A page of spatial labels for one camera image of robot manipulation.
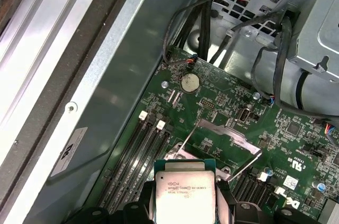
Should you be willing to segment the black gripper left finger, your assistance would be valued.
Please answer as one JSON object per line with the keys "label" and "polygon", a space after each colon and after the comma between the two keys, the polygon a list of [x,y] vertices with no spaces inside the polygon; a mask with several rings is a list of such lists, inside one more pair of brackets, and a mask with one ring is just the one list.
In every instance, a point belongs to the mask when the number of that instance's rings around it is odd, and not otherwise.
{"label": "black gripper left finger", "polygon": [[143,185],[138,201],[125,204],[110,214],[107,209],[91,207],[76,214],[76,223],[154,223],[156,182]]}

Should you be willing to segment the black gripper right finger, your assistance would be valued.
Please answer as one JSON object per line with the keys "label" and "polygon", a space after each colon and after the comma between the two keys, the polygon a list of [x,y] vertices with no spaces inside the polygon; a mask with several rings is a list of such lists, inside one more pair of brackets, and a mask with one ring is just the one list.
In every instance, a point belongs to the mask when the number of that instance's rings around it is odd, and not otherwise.
{"label": "black gripper right finger", "polygon": [[275,217],[263,212],[256,204],[236,201],[228,182],[216,183],[217,216],[219,223],[296,223],[292,215],[279,212]]}

